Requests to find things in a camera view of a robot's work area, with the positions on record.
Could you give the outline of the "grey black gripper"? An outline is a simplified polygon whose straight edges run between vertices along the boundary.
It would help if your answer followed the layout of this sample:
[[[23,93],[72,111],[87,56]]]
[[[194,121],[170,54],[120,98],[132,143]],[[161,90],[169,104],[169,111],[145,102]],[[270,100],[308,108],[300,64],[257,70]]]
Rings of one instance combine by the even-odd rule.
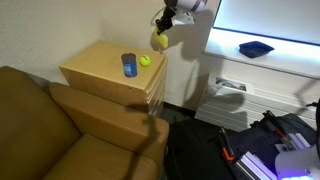
[[[158,34],[164,33],[172,26],[192,25],[194,23],[194,18],[191,13],[172,7],[165,8],[162,19],[166,24],[164,24],[161,19],[155,20]]]

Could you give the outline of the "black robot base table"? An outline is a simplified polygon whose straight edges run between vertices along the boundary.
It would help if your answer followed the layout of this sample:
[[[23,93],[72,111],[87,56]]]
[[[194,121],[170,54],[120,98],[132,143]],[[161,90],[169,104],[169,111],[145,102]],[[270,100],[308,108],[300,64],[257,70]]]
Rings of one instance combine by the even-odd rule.
[[[274,126],[265,117],[260,122],[254,122],[247,130],[231,136],[228,135],[235,159],[227,161],[223,154],[222,156],[236,180],[250,180],[244,171],[236,165],[236,162],[247,151],[255,155],[277,178],[275,158],[281,152],[288,151],[293,147],[302,149],[317,145],[319,158],[319,130],[311,128],[294,114],[277,117],[277,121],[286,133],[284,137],[280,137],[275,132]]]

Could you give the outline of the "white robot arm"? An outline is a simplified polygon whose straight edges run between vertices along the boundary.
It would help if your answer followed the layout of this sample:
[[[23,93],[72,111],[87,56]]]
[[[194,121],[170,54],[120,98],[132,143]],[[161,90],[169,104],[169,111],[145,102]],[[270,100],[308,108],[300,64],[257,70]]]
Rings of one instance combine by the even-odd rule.
[[[176,25],[193,25],[193,15],[200,13],[207,0],[163,0],[165,7],[160,19],[155,20],[154,38],[162,48],[168,47],[168,37],[163,34]],[[275,158],[277,180],[319,180],[318,146],[313,145],[281,152]]]

